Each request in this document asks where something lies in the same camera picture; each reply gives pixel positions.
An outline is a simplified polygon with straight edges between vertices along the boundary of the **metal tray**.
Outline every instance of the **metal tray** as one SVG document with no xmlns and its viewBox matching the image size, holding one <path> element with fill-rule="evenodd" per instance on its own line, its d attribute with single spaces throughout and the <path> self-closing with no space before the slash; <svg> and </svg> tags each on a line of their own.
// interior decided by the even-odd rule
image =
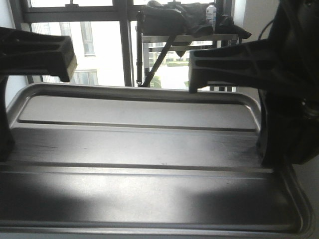
<svg viewBox="0 0 319 239">
<path fill-rule="evenodd" d="M 2 232 L 306 238 L 293 169 L 263 168 L 239 93 L 34 84 L 9 106 Z"/>
</svg>

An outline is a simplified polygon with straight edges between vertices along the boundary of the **glass pane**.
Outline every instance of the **glass pane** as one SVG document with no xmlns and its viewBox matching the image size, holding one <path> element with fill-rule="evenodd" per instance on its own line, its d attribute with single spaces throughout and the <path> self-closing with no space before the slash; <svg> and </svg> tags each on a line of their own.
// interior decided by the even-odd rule
<svg viewBox="0 0 319 239">
<path fill-rule="evenodd" d="M 30 0 L 32 7 L 53 7 L 65 6 L 70 0 Z M 74 4 L 79 6 L 111 6 L 112 0 L 74 0 Z"/>
<path fill-rule="evenodd" d="M 157 2 L 161 4 L 167 4 L 168 2 L 171 2 L 172 0 L 157 0 Z M 182 4 L 188 4 L 188 3 L 194 3 L 194 2 L 199 2 L 199 3 L 210 3 L 209 0 L 178 0 Z M 134 0 L 135 5 L 144 5 L 147 4 L 149 0 Z"/>
<path fill-rule="evenodd" d="M 136 24 L 137 24 L 136 21 L 131 22 L 133 66 L 134 66 L 135 76 L 137 76 Z M 212 41 L 194 42 L 194 45 L 201 45 L 201 44 L 211 45 L 211 43 Z M 149 47 L 156 47 L 156 45 L 157 43 L 149 43 Z M 160 55 L 159 52 L 149 52 L 150 70 L 152 69 L 152 66 L 159 55 Z M 182 55 L 181 57 L 179 57 L 175 52 L 168 52 L 161 66 L 155 73 L 153 80 L 151 81 L 151 87 L 163 88 L 163 89 L 188 90 L 188 62 L 189 62 L 189 51 L 186 51 L 184 55 Z M 144 66 L 145 66 L 145 63 L 143 63 L 143 66 L 142 66 L 143 74 L 144 74 Z M 209 87 L 205 87 L 201 90 L 209 90 Z"/>
<path fill-rule="evenodd" d="M 87 72 L 88 80 L 83 79 L 83 75 L 78 75 L 79 81 L 76 84 L 98 84 L 103 86 L 124 86 L 124 73 L 122 61 L 122 46 L 120 36 L 120 26 L 117 21 L 108 22 L 90 22 L 92 41 L 88 45 L 83 40 L 80 22 L 42 22 L 33 23 L 32 31 L 44 33 L 50 31 L 52 35 L 61 35 L 69 27 L 69 33 L 72 37 L 73 47 L 78 66 L 76 72 Z M 112 33 L 105 34 L 105 29 Z M 94 56 L 86 57 L 84 48 L 88 51 L 94 51 Z M 57 78 L 43 76 L 44 82 L 59 82 Z"/>
</svg>

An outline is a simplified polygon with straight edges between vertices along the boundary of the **white bottle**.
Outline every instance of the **white bottle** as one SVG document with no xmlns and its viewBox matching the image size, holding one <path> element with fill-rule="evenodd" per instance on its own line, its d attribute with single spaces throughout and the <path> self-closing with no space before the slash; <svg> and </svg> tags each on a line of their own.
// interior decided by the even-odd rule
<svg viewBox="0 0 319 239">
<path fill-rule="evenodd" d="M 206 22 L 213 26 L 214 32 L 216 27 L 216 14 L 217 8 L 215 7 L 215 3 L 210 2 L 208 8 L 206 9 Z"/>
</svg>

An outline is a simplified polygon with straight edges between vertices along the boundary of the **black plastic bracket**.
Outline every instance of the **black plastic bracket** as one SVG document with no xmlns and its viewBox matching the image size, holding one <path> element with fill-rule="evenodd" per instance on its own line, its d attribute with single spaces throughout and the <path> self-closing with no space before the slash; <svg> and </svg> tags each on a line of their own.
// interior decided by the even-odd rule
<svg viewBox="0 0 319 239">
<path fill-rule="evenodd" d="M 319 1 L 280 0 L 269 38 L 190 53 L 189 91 L 233 84 L 259 89 L 264 165 L 319 154 Z"/>
<path fill-rule="evenodd" d="M 0 27 L 0 162 L 6 161 L 14 146 L 5 107 L 8 75 L 52 75 L 69 82 L 76 65 L 69 36 Z"/>
<path fill-rule="evenodd" d="M 7 76 L 0 75 L 0 162 L 6 161 L 14 146 L 14 139 L 10 132 L 5 108 L 5 87 Z"/>
</svg>

